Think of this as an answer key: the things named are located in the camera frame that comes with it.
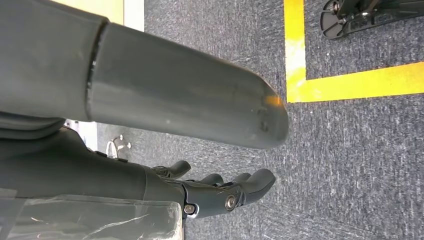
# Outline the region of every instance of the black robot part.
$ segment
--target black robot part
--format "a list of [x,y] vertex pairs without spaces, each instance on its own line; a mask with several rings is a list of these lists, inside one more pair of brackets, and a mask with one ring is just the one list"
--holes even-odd
[[347,34],[424,15],[423,0],[330,0],[321,13],[322,34]]

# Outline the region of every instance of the gray cylindrical tube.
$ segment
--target gray cylindrical tube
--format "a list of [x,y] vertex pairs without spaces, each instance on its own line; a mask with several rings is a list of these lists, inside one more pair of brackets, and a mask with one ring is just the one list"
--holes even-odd
[[256,74],[117,24],[104,30],[89,85],[102,123],[251,148],[288,133],[281,98]]

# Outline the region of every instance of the yellow floor marking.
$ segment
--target yellow floor marking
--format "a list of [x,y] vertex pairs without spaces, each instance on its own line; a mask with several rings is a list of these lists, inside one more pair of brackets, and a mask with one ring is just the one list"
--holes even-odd
[[124,0],[54,0],[55,2],[107,17],[111,22],[124,24]]
[[424,62],[307,80],[304,1],[283,1],[289,103],[424,93]]

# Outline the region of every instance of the gray carpet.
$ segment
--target gray carpet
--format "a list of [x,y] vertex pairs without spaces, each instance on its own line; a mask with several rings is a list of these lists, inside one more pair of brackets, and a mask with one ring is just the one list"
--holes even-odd
[[[305,4],[308,78],[424,60],[423,18],[328,41],[318,34],[322,4]],[[281,0],[145,1],[146,32],[247,67],[282,96],[283,24]],[[122,133],[133,145],[123,157],[148,166],[187,160],[193,168],[190,179],[210,173],[229,179],[260,168],[275,173],[275,186],[260,202],[232,214],[189,220],[188,240],[424,239],[424,95],[287,108],[291,134],[275,149],[104,124],[98,129],[99,146]]]

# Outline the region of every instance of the black robotic arm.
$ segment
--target black robotic arm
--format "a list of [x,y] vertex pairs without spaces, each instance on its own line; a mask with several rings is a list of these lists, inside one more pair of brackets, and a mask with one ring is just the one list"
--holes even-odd
[[254,73],[49,0],[0,1],[0,33],[0,189],[177,202],[184,218],[201,218],[253,203],[275,182],[266,169],[178,180],[185,161],[111,159],[63,127],[97,121],[272,148],[287,137],[288,116]]

